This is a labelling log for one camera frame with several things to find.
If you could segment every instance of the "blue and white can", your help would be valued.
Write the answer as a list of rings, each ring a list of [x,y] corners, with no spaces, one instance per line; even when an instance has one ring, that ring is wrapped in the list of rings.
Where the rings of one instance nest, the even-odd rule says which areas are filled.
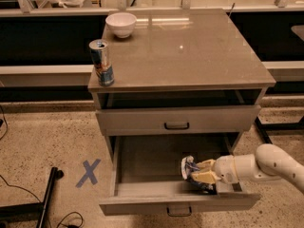
[[[102,86],[110,86],[114,83],[114,73],[110,60],[108,42],[103,39],[89,43],[91,58],[96,74]]]

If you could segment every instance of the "white bowl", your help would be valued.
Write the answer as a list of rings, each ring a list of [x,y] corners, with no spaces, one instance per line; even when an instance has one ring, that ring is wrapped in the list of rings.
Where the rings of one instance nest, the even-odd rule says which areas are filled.
[[[128,12],[117,12],[106,17],[107,27],[119,38],[126,38],[136,24],[136,16]]]

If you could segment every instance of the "cabinet top surface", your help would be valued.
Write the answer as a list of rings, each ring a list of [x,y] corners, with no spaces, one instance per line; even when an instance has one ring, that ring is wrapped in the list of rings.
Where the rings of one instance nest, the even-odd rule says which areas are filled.
[[[240,89],[273,86],[275,80],[222,9],[129,11],[131,36],[104,36],[115,82],[91,92]]]

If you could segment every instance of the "can top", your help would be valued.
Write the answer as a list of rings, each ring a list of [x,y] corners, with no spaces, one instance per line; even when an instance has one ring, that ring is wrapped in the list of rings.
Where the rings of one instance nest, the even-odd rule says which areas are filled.
[[[88,45],[91,49],[103,50],[108,46],[106,40],[98,39],[89,43]]]

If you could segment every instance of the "blue tape x mark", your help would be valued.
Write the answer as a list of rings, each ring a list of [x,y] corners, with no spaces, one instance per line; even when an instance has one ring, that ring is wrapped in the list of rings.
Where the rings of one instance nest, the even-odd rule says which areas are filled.
[[[90,179],[93,185],[95,185],[97,183],[97,180],[96,180],[96,177],[95,177],[93,171],[96,168],[96,166],[99,164],[100,161],[101,161],[100,159],[96,159],[96,161],[92,165],[89,165],[88,161],[85,161],[83,163],[83,165],[85,167],[85,174],[78,181],[78,183],[76,184],[76,187],[78,187],[78,188],[82,187],[82,185],[85,183],[85,181],[87,179]]]

